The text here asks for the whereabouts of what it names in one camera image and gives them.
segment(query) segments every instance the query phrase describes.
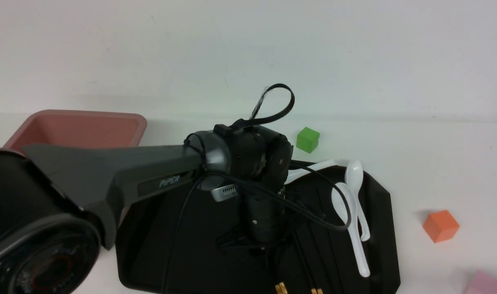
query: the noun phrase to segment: green cube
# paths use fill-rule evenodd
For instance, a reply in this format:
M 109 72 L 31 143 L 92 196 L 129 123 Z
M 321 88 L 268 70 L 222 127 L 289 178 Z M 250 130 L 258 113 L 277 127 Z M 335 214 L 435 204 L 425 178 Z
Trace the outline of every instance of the green cube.
M 319 133 L 310 129 L 304 128 L 297 134 L 297 142 L 295 146 L 305 152 L 312 153 L 319 144 Z

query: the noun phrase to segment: red ring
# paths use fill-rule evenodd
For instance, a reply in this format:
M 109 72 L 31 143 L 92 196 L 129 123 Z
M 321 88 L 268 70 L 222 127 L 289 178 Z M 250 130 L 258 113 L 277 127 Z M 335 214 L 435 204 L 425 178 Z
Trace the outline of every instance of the red ring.
M 67 279 L 67 277 L 71 274 L 71 269 L 73 269 L 73 263 L 71 262 L 71 259 L 70 259 L 70 258 L 69 258 L 69 256 L 67 256 L 67 255 L 58 255 L 58 256 L 53 257 L 53 261 L 52 261 L 52 262 L 49 262 L 49 263 L 45 262 L 45 263 L 43 263 L 43 264 L 42 264 L 42 265 L 38 268 L 38 270 L 37 270 L 37 271 L 39 272 L 39 270 L 41 270 L 44 266 L 49 265 L 49 264 L 51 264 L 51 263 L 53 263 L 53 262 L 55 262 L 55 261 L 57 261 L 57 260 L 59 260 L 59 259 L 65 259 L 65 260 L 67 260 L 67 262 L 69 263 L 69 268 L 68 268 L 68 270 L 67 270 L 67 274 L 66 274 L 64 277 L 62 277 L 60 280 L 58 280 L 58 282 L 57 282 L 57 283 L 53 283 L 51 286 L 46 286 L 46 287 L 38 287 L 38 286 L 36 286 L 36 283 L 35 283 L 35 281 L 34 281 L 34 280 L 36 279 L 36 276 L 31 277 L 31 280 L 32 280 L 31 287 L 32 287 L 34 290 L 37 290 L 37 291 L 45 291 L 45 290 L 49 290 L 49 289 L 51 289 L 51 288 L 54 288 L 54 287 L 58 286 L 58 284 L 60 284 L 60 283 L 61 283 L 64 279 Z

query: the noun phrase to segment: spoon handle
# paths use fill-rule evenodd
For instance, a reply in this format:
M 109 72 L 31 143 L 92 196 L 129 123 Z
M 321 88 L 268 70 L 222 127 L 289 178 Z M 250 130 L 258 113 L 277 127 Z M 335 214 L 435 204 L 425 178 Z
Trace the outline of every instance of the spoon handle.
M 357 204 L 357 218 L 359 219 L 359 224 L 361 225 L 361 241 L 368 241 L 370 239 L 370 228 L 368 227 L 368 222 L 366 221 L 366 216 L 364 216 L 363 208 L 359 202 L 359 197 L 357 194 L 352 193 Z
M 350 240 L 352 242 L 353 253 L 355 255 L 355 262 L 357 262 L 357 268 L 359 274 L 362 277 L 370 277 L 370 268 L 368 268 L 368 263 L 366 262 L 366 255 L 364 255 L 363 244 L 359 238 L 359 231 L 357 229 L 357 224 L 351 224 L 348 228 L 348 233 L 350 234 Z
M 325 160 L 322 162 L 314 163 L 309 166 L 310 169 L 313 169 L 314 171 L 319 171 L 321 169 L 326 169 L 327 167 L 331 166 L 336 166 L 337 163 L 335 160 Z M 306 176 L 310 173 L 310 171 L 304 170 L 304 169 L 292 169 L 288 171 L 288 177 L 286 177 L 286 181 L 284 184 L 290 184 L 291 182 L 294 182 L 295 180 L 299 179 L 300 177 Z

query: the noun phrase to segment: orange cube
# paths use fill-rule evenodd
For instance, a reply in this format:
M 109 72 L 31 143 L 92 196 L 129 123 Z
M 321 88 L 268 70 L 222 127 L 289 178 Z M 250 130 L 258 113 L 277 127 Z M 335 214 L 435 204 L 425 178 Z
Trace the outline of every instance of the orange cube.
M 453 238 L 459 230 L 459 224 L 448 210 L 428 214 L 422 227 L 434 243 Z

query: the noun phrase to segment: black strap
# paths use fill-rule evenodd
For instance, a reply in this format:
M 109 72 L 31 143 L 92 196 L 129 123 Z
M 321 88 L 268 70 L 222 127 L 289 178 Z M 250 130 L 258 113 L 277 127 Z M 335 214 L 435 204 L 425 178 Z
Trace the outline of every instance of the black strap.
M 255 118 L 255 119 L 249 119 L 249 120 L 239 119 L 235 123 L 233 123 L 230 126 L 230 128 L 233 131 L 237 131 L 237 130 L 241 130 L 241 129 L 244 129 L 247 127 L 251 127 L 253 125 L 264 125 L 265 123 L 272 123 L 274 121 L 277 121 L 278 119 L 281 119 L 285 115 L 287 115 L 290 112 L 290 110 L 292 110 L 292 108 L 294 107 L 294 103 L 295 103 L 294 93 L 287 85 L 285 85 L 285 84 L 271 85 L 266 91 L 263 92 L 263 94 L 261 96 L 262 96 L 262 98 L 265 98 L 265 95 L 267 95 L 268 92 L 272 91 L 273 89 L 278 89 L 278 88 L 286 89 L 290 92 L 290 102 L 288 102 L 288 105 L 286 106 L 286 108 L 284 108 L 282 111 L 276 113 L 275 115 L 272 115 L 269 117 Z M 259 111 L 258 106 L 256 106 L 256 109 L 254 110 L 255 113 L 252 115 L 253 117 L 255 117 L 255 115 Z

